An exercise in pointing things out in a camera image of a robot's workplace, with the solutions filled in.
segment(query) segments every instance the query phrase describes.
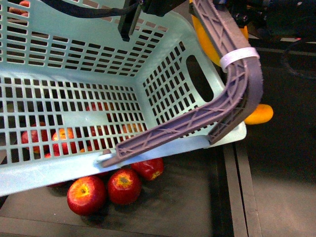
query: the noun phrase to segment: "plastic basket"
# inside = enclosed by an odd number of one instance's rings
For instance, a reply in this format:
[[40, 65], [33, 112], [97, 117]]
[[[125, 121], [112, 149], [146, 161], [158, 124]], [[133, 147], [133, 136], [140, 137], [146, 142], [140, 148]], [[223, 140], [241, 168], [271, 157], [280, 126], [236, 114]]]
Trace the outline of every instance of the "plastic basket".
[[[131, 40], [124, 42], [118, 32], [119, 17], [79, 19], [41, 1], [30, 2], [27, 8], [0, 1], [0, 169], [7, 173], [20, 170], [15, 176], [23, 178], [23, 172], [43, 164], [63, 159], [76, 162], [85, 154], [93, 159], [99, 156], [94, 152], [103, 149], [114, 152], [117, 143], [205, 104], [188, 72], [186, 61], [191, 55], [203, 70], [214, 98], [224, 89], [193, 28], [177, 13], [164, 17], [142, 13]], [[95, 8], [123, 6], [117, 0], [69, 2]], [[9, 13], [12, 6], [28, 11], [29, 17]], [[45, 125], [31, 127], [40, 122]], [[186, 137], [207, 135], [212, 126]], [[68, 148], [75, 144], [75, 153], [69, 149], [64, 155], [62, 142], [51, 139], [55, 132], [60, 136], [60, 128], [73, 130], [75, 137], [66, 142]], [[39, 142], [23, 144], [21, 134], [27, 131], [31, 141], [32, 130], [39, 134], [46, 130], [48, 141], [39, 137]], [[215, 145], [241, 140], [245, 135], [241, 123]], [[44, 145], [53, 153], [54, 143], [61, 155], [45, 159]], [[79, 153], [89, 145], [92, 152]], [[72, 172], [70, 167], [60, 169]], [[32, 187], [54, 182], [43, 176]]]

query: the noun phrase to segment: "dark table surface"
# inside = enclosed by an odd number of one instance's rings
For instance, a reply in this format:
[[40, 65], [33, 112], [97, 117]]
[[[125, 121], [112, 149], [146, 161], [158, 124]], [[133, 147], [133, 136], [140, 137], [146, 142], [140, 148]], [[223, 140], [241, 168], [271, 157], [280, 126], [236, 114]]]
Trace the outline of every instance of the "dark table surface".
[[[248, 126], [246, 144], [264, 237], [316, 236], [316, 80], [289, 75], [279, 63], [288, 44], [259, 47], [262, 103], [274, 110], [265, 124]], [[316, 44], [297, 50], [316, 52]], [[296, 69], [316, 76], [315, 54], [290, 56]]]

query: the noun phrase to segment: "red apple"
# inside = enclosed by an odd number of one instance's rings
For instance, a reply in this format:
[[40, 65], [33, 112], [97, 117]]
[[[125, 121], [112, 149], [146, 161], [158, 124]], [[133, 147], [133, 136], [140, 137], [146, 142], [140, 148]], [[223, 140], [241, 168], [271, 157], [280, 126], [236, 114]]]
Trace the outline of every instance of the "red apple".
[[92, 152], [92, 151], [93, 151], [93, 149], [92, 149], [91, 146], [88, 146], [87, 148], [88, 148], [88, 151], [89, 151], [89, 152]]
[[[72, 128], [67, 128], [67, 134], [68, 134], [68, 139], [74, 139], [75, 138], [75, 135], [74, 135], [74, 132], [73, 132]], [[60, 135], [60, 139], [61, 140], [67, 140], [65, 129], [60, 128], [59, 129], [59, 135]], [[53, 141], [58, 141], [57, 132], [54, 133], [54, 135], [52, 137], [52, 140]], [[66, 142], [62, 143], [61, 146], [62, 146], [63, 154], [67, 155], [69, 153], [67, 143]], [[83, 142], [79, 142], [79, 147], [83, 147]], [[53, 149], [54, 149], [54, 153], [60, 153], [59, 152], [59, 145], [57, 143], [53, 144]], [[70, 149], [71, 149], [72, 153], [77, 153], [75, 142], [70, 142]]]
[[[104, 110], [105, 110], [105, 111], [108, 111], [108, 110], [109, 110], [109, 105], [110, 105], [110, 109], [111, 109], [112, 111], [114, 111], [114, 105], [113, 105], [113, 103], [110, 102], [110, 103], [108, 104], [108, 103], [106, 103], [106, 102], [103, 102], [103, 105], [104, 105]], [[90, 110], [92, 110], [92, 111], [97, 111], [97, 106], [98, 106], [98, 110], [99, 110], [99, 111], [103, 111], [102, 103], [101, 103], [101, 102], [98, 102], [97, 104], [94, 103], [94, 102], [92, 102], [92, 103], [91, 103], [91, 109], [90, 109], [89, 106], [87, 106], [87, 107], [85, 108], [85, 110], [87, 110], [87, 111], [90, 111]], [[107, 117], [108, 117], [109, 122], [112, 122], [111, 115], [110, 115], [110, 114], [107, 114]]]
[[[108, 127], [107, 127], [107, 126], [104, 126], [103, 128], [104, 128], [105, 133], [108, 135], [108, 134], [109, 134]], [[91, 130], [91, 135], [92, 135], [92, 137], [103, 136], [103, 131], [102, 131], [101, 126], [97, 126], [97, 131], [98, 131], [98, 132], [95, 131], [95, 129], [94, 129], [93, 126], [90, 127], [90, 130]], [[102, 149], [106, 149], [106, 145], [105, 145], [105, 140], [104, 140], [104, 138], [101, 138], [100, 141], [101, 141]], [[97, 139], [94, 139], [94, 140], [93, 140], [93, 143], [94, 143], [95, 149], [96, 149], [96, 150], [99, 150], [100, 147], [99, 147], [98, 140], [97, 140]]]
[[140, 123], [132, 123], [132, 124], [124, 124], [123, 130], [121, 133], [132, 133], [132, 132], [142, 132], [144, 129], [142, 128], [142, 125]]
[[164, 169], [162, 158], [133, 163], [130, 167], [148, 181], [156, 179], [162, 174]]
[[128, 168], [122, 168], [114, 173], [108, 182], [108, 192], [111, 202], [127, 205], [137, 200], [142, 189], [142, 182], [137, 173]]
[[96, 176], [77, 179], [69, 188], [67, 203], [71, 211], [81, 216], [98, 211], [106, 201], [106, 188]]
[[[39, 125], [40, 126], [45, 126], [46, 124], [44, 122], [39, 122]], [[36, 126], [37, 126], [36, 123], [31, 125], [31, 127], [36, 127]], [[43, 129], [43, 130], [40, 131], [40, 134], [41, 134], [41, 140], [43, 142], [47, 142], [48, 141], [47, 131]], [[31, 130], [31, 138], [32, 138], [32, 142], [39, 142], [39, 135], [38, 135], [37, 130]], [[22, 140], [22, 144], [29, 143], [29, 137], [28, 137], [28, 132], [27, 131], [22, 133], [21, 140]], [[44, 152], [45, 152], [45, 151], [47, 151], [49, 149], [49, 146], [48, 145], [44, 145], [43, 149], [44, 149]], [[33, 147], [33, 152], [34, 153], [40, 153], [40, 147], [39, 146]]]
[[[45, 154], [44, 156], [45, 158], [51, 158], [51, 154], [50, 153], [47, 153]], [[61, 187], [63, 185], [65, 185], [67, 182], [61, 182], [61, 183], [57, 183], [57, 184], [52, 184], [52, 185], [48, 185], [48, 187], [50, 188], [56, 188], [56, 187]]]

